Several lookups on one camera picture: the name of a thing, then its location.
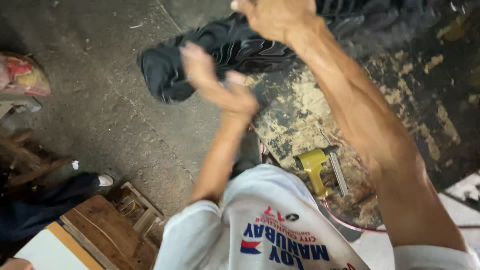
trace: dirty floor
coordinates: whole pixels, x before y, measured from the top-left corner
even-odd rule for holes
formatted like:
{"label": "dirty floor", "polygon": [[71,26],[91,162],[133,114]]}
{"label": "dirty floor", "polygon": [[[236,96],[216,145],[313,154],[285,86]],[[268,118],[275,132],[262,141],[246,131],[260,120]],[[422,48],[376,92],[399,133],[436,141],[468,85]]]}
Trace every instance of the dirty floor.
{"label": "dirty floor", "polygon": [[2,124],[30,127],[80,171],[131,181],[166,216],[181,210],[217,129],[219,110],[194,96],[153,99],[136,66],[143,48],[230,14],[228,0],[0,0],[0,49],[31,54],[52,95],[37,113]]}

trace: flag logo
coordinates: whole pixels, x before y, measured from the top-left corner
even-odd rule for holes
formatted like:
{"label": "flag logo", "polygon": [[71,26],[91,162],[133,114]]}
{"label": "flag logo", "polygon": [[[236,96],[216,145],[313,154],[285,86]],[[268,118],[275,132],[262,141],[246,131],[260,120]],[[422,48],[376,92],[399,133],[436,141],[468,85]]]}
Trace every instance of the flag logo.
{"label": "flag logo", "polygon": [[261,242],[247,242],[245,240],[242,240],[240,252],[245,254],[260,254],[261,252],[260,250],[258,250],[258,245],[260,243]]}

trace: white shoe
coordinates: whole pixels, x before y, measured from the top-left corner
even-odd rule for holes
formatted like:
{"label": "white shoe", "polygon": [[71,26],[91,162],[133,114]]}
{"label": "white shoe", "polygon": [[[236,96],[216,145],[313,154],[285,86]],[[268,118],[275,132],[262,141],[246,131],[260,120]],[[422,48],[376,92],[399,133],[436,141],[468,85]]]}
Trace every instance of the white shoe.
{"label": "white shoe", "polygon": [[100,186],[111,186],[111,185],[113,185],[113,179],[106,174],[99,175],[98,179],[100,180]]}

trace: white t-shirt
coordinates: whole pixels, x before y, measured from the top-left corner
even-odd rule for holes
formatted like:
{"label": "white t-shirt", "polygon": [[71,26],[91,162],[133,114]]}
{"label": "white t-shirt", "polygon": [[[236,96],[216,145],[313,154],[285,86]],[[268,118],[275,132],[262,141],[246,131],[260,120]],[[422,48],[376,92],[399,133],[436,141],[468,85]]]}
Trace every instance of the white t-shirt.
{"label": "white t-shirt", "polygon": [[[165,226],[154,270],[367,270],[295,175],[260,165],[235,178],[220,209],[199,201]],[[475,257],[437,246],[394,249],[397,270],[477,269]]]}

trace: red wire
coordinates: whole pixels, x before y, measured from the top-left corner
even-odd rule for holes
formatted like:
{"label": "red wire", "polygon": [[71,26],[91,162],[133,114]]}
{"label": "red wire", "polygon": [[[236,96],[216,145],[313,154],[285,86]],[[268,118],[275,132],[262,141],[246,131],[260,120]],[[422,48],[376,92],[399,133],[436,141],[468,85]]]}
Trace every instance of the red wire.
{"label": "red wire", "polygon": [[[352,229],[352,230],[355,230],[355,231],[358,231],[358,232],[374,232],[374,233],[386,233],[387,230],[385,229],[375,229],[375,228],[365,228],[365,227],[360,227],[360,226],[357,226],[357,225],[354,225],[354,224],[351,224],[350,222],[336,216],[331,210],[330,208],[328,207],[328,204],[326,201],[323,201],[323,206],[325,207],[325,209],[327,210],[328,214],[330,214],[330,216],[332,217],[332,219],[334,219],[336,222],[342,224],[343,226],[349,228],[349,229]],[[461,225],[461,226],[457,226],[459,229],[462,229],[462,230],[469,230],[469,229],[480,229],[480,225]]]}

